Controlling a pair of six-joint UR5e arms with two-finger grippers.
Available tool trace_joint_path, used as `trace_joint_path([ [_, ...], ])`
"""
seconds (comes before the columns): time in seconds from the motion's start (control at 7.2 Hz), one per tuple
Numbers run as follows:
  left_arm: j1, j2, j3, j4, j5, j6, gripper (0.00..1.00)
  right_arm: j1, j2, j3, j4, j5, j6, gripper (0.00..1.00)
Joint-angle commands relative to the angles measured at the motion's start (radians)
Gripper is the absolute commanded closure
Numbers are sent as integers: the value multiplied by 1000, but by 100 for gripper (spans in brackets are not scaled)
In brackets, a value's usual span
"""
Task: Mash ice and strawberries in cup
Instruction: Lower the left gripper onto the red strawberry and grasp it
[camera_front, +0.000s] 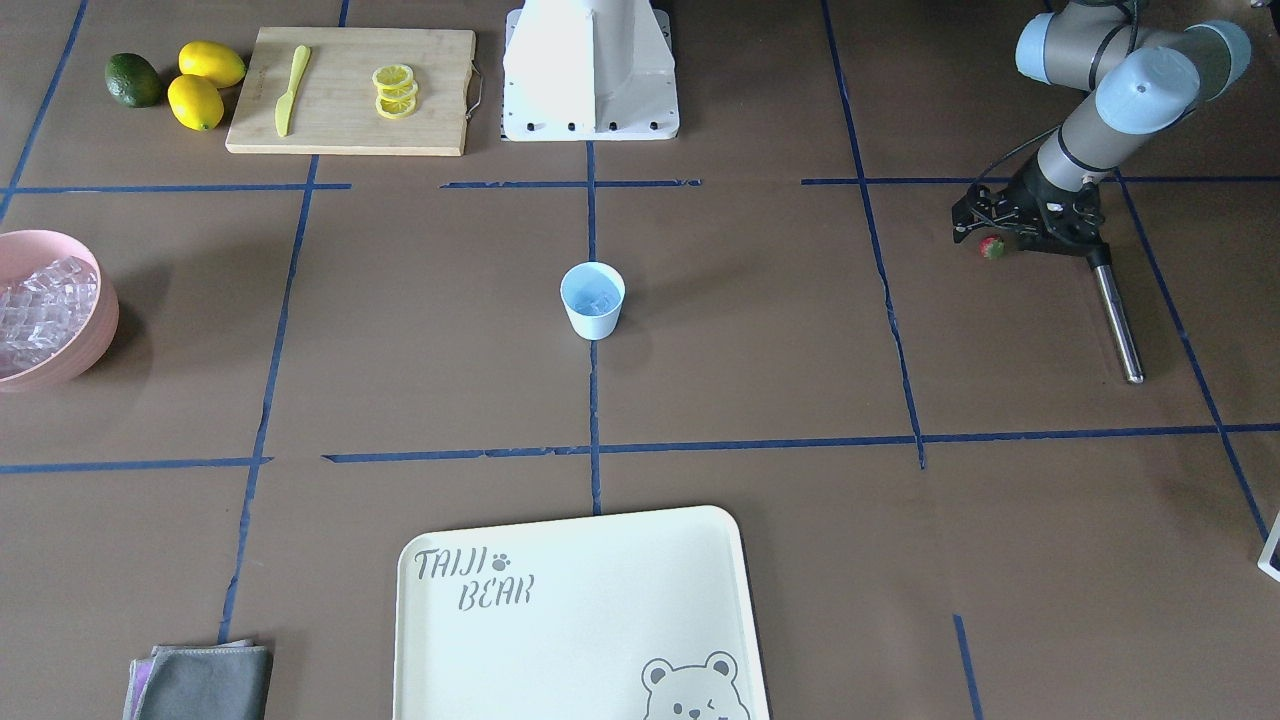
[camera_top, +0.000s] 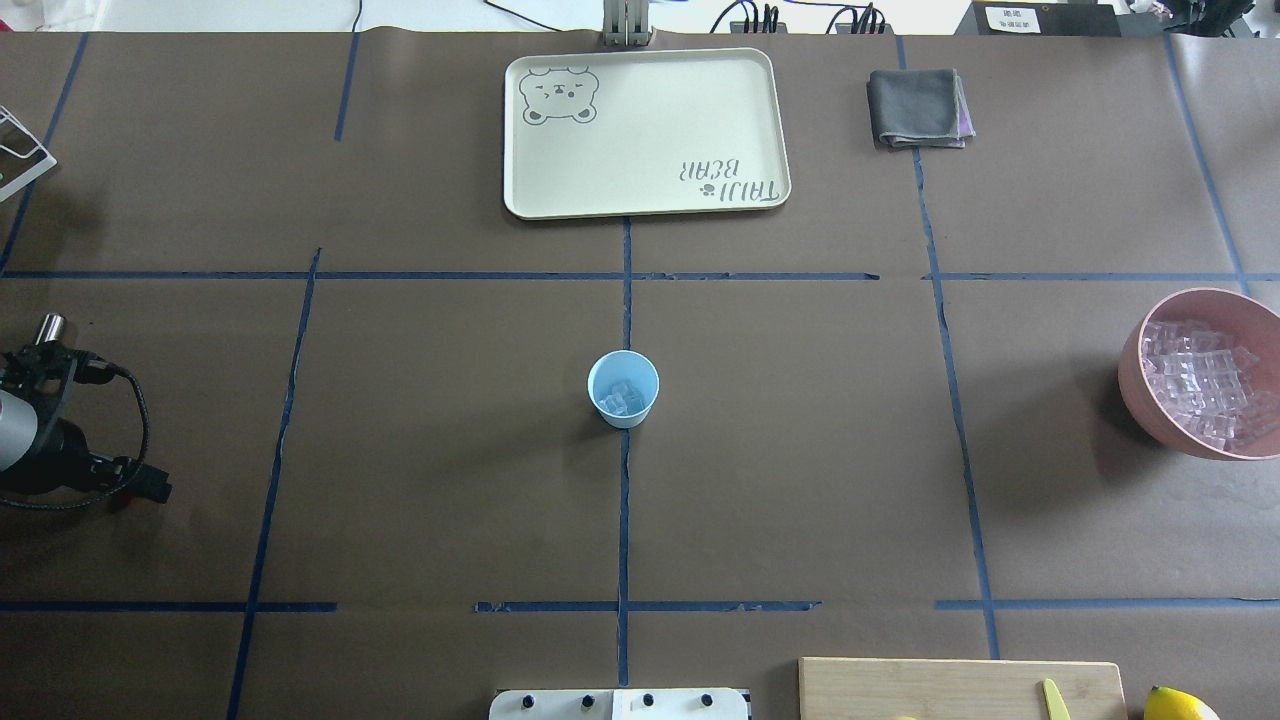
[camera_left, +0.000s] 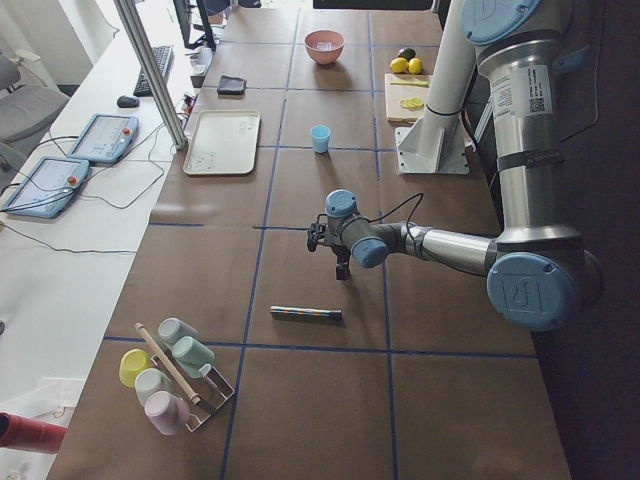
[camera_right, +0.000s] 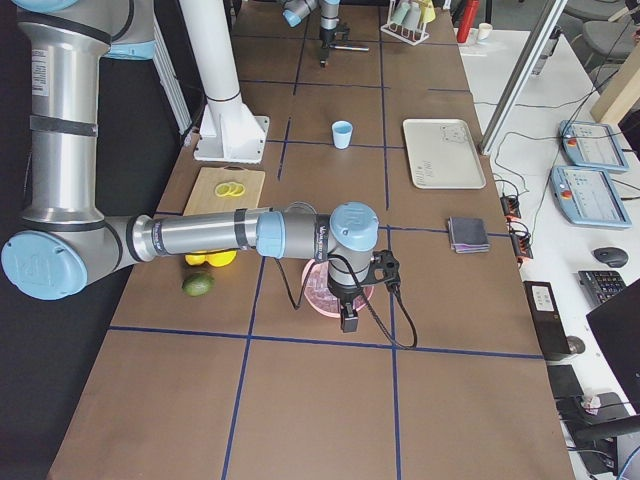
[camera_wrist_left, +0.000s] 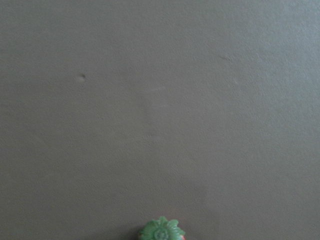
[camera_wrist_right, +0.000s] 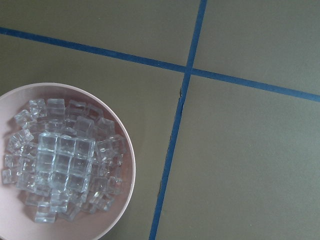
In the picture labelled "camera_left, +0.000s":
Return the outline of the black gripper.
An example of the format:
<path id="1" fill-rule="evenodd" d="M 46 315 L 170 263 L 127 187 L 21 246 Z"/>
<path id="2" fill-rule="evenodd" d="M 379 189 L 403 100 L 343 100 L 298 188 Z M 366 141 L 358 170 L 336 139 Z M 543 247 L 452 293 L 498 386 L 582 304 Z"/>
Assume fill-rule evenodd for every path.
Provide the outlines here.
<path id="1" fill-rule="evenodd" d="M 336 256 L 336 279 L 346 281 L 351 278 L 349 268 L 350 251 L 339 239 L 337 233 L 331 229 L 329 220 L 322 221 L 327 214 L 318 214 L 314 222 L 307 229 L 306 247 L 309 252 L 315 252 L 318 246 L 328 247 Z"/>

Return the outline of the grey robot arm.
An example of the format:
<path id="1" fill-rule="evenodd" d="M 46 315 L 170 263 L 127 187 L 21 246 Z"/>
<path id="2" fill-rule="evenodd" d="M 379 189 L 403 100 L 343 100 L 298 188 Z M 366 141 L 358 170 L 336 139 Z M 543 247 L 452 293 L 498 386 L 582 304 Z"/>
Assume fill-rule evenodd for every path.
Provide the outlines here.
<path id="1" fill-rule="evenodd" d="M 504 215 L 499 236 L 381 224 L 339 189 L 309 227 L 308 249 L 330 248 L 341 280 L 351 262 L 372 268 L 392 253 L 482 276 L 495 310 L 531 331 L 560 327 L 596 301 L 596 259 L 560 208 L 564 157 L 554 73 L 573 13 L 570 1 L 453 2 L 424 112 L 396 130 L 402 173 L 463 172 L 460 114 L 473 76 L 487 79 Z"/>

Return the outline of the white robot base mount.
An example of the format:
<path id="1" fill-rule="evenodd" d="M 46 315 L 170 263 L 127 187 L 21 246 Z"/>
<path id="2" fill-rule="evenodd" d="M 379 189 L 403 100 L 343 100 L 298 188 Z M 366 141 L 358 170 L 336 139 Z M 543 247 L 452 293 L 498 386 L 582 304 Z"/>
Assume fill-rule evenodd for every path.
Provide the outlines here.
<path id="1" fill-rule="evenodd" d="M 450 4 L 424 114 L 412 127 L 395 130 L 402 174 L 469 173 L 460 113 L 476 54 L 461 26 L 463 5 L 461 0 Z"/>

